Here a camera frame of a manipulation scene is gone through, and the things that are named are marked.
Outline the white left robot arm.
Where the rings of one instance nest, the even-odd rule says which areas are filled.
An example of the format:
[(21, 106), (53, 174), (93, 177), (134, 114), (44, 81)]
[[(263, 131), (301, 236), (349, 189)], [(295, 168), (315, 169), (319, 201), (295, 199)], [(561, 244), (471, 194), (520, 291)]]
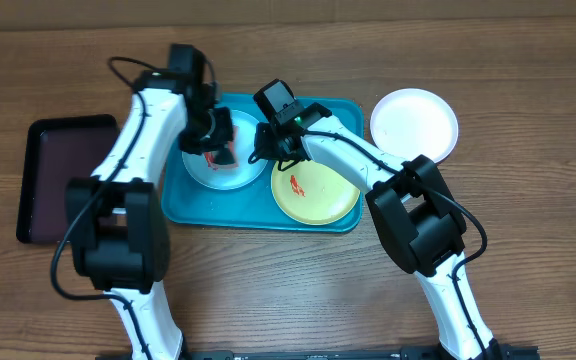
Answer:
[(152, 69), (128, 84), (129, 117), (102, 163), (66, 188), (75, 271), (95, 291), (87, 300), (113, 304), (127, 332), (131, 359), (185, 359), (181, 329), (172, 318), (163, 278), (170, 238), (158, 183), (173, 143), (192, 155), (230, 166), (230, 112), (219, 108), (217, 83), (204, 70)]

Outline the pink plate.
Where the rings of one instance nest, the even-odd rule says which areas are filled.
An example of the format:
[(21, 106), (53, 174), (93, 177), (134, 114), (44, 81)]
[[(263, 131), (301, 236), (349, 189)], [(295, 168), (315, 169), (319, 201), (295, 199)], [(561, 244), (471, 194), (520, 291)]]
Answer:
[(370, 133), (376, 146), (389, 154), (406, 160), (424, 155), (440, 163), (457, 145), (459, 124), (444, 99), (424, 89), (405, 88), (377, 103)]

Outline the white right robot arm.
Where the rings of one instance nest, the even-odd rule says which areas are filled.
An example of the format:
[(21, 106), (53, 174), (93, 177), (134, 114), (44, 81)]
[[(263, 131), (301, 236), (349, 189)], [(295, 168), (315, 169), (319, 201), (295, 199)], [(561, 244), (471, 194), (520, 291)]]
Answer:
[(465, 266), (463, 234), (477, 221), (457, 203), (435, 163), (399, 160), (348, 130), (319, 103), (261, 108), (251, 160), (322, 164), (365, 195), (382, 247), (418, 279), (439, 330), (444, 359), (500, 359), (501, 347), (480, 315)]

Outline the green and orange sponge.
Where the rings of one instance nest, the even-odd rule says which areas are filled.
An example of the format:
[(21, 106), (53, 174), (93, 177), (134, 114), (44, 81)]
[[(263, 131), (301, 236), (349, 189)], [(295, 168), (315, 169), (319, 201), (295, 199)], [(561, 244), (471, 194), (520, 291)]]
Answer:
[(238, 160), (234, 148), (238, 127), (233, 126), (233, 135), (223, 146), (217, 150), (204, 152), (203, 156), (209, 168), (213, 170), (235, 169), (238, 167)]

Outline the light blue plate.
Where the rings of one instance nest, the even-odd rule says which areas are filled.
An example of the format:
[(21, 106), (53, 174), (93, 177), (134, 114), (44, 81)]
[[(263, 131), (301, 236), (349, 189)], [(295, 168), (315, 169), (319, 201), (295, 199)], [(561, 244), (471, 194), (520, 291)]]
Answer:
[(248, 158), (254, 150), (254, 138), (259, 121), (252, 115), (232, 110), (231, 117), (234, 141), (231, 151), (237, 161), (234, 165), (217, 165), (211, 155), (192, 155), (183, 152), (182, 159), (186, 170), (200, 184), (216, 190), (234, 190), (255, 180), (264, 170), (267, 161), (258, 160), (254, 164)]

